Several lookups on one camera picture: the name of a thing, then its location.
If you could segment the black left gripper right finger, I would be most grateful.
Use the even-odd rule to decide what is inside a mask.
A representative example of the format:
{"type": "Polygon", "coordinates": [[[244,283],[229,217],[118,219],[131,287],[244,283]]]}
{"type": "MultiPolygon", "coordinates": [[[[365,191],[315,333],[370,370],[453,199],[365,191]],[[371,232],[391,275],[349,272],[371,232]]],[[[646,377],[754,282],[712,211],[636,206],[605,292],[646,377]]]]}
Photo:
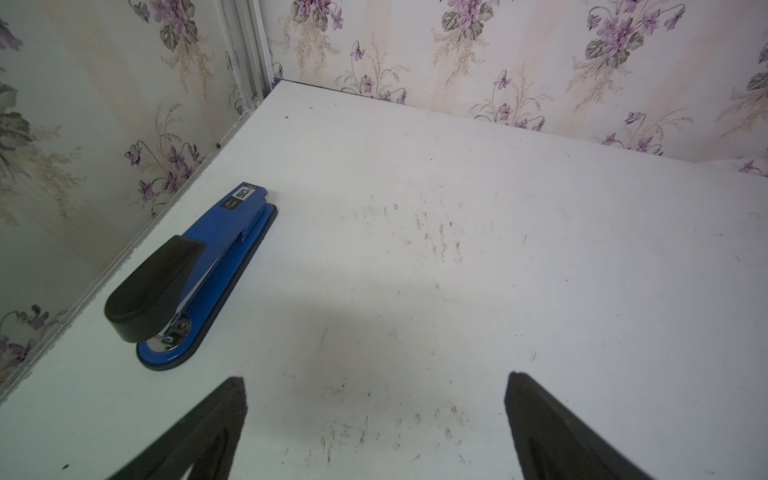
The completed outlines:
{"type": "Polygon", "coordinates": [[[530,375],[512,372],[504,406],[525,479],[647,479],[530,375]]]}

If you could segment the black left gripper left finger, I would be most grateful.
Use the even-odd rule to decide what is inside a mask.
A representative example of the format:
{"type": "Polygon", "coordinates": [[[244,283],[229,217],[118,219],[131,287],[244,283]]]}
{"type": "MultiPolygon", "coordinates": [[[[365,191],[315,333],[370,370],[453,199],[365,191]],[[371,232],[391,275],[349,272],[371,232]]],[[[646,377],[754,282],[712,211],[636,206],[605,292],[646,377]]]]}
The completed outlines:
{"type": "Polygon", "coordinates": [[[227,479],[247,411],[244,379],[230,377],[112,477],[227,479]]]}

